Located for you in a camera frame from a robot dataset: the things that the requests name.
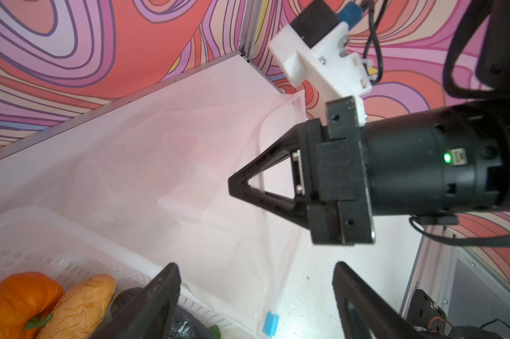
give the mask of orange pumpkin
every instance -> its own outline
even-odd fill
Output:
[[[37,315],[46,317],[64,291],[48,275],[25,272],[0,282],[0,339],[33,339],[40,328],[25,330]]]

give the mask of white table surface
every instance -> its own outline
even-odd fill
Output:
[[[277,91],[239,55],[167,88],[171,107],[186,109]],[[193,91],[197,91],[197,100],[192,100]],[[1,159],[0,213],[24,206],[30,198],[30,193],[24,190],[28,182],[83,153],[108,128],[131,118],[138,109],[143,107],[133,101],[129,106],[116,109],[114,114],[104,114]],[[303,231],[279,308],[277,338],[343,337],[332,289],[334,265],[340,260],[349,264],[386,302],[399,310],[420,235],[407,224],[406,217],[376,218],[375,232],[375,245],[327,247],[313,246],[309,232]]]

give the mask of black cable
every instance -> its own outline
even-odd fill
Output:
[[[495,323],[495,322],[497,322],[497,321],[501,322],[501,323],[502,323],[502,324],[504,324],[504,325],[505,325],[508,329],[510,329],[510,326],[509,326],[508,324],[506,324],[506,323],[505,323],[502,319],[498,319],[498,318],[494,319],[493,321],[489,321],[489,322],[487,322],[487,323],[482,324],[481,326],[479,326],[479,328],[480,328],[480,329],[483,329],[483,327],[488,326],[488,325],[490,325],[490,324],[494,324],[494,323]]]
[[[495,236],[493,238],[466,238],[466,239],[455,239],[448,238],[446,236],[439,236],[427,233],[417,227],[415,224],[417,223],[417,219],[412,216],[409,219],[409,224],[416,229],[419,233],[423,234],[427,238],[430,238],[434,241],[441,242],[442,244],[446,244],[449,246],[477,246],[477,247],[510,247],[510,235],[506,236]]]
[[[372,85],[376,85],[381,81],[383,77],[383,55],[381,54],[381,47],[378,39],[378,27],[381,23],[381,19],[383,19],[383,14],[385,14],[385,10],[387,9],[387,4],[389,0],[383,0],[381,5],[381,10],[379,11],[378,18],[374,23],[374,14],[375,14],[375,3],[374,0],[367,0],[366,4],[368,6],[368,25],[370,27],[370,36],[368,36],[368,41],[364,47],[364,52],[362,53],[362,58],[368,57],[368,51],[370,50],[370,45],[372,41],[374,43],[375,48],[375,56],[378,59],[378,77],[375,80],[371,80]]]

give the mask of dark purple eggplant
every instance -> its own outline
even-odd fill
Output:
[[[129,302],[139,294],[140,291],[142,291],[142,288],[129,288],[121,292],[110,306],[110,314],[112,317],[116,315],[119,310],[127,307]],[[160,330],[160,328],[156,329],[156,326],[158,326],[157,323],[159,322],[152,323],[144,339],[150,339],[157,335]],[[176,339],[216,339],[214,333],[209,328],[204,326],[200,320],[181,306],[176,306],[170,337]]]

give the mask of white plastic basket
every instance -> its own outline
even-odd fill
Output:
[[[48,209],[21,207],[0,215],[0,281],[14,273],[37,271],[67,290],[90,275],[107,273],[116,279],[119,293],[146,285],[161,270],[142,256]],[[254,336],[211,311],[183,287],[178,304],[206,326],[217,324],[224,338]]]

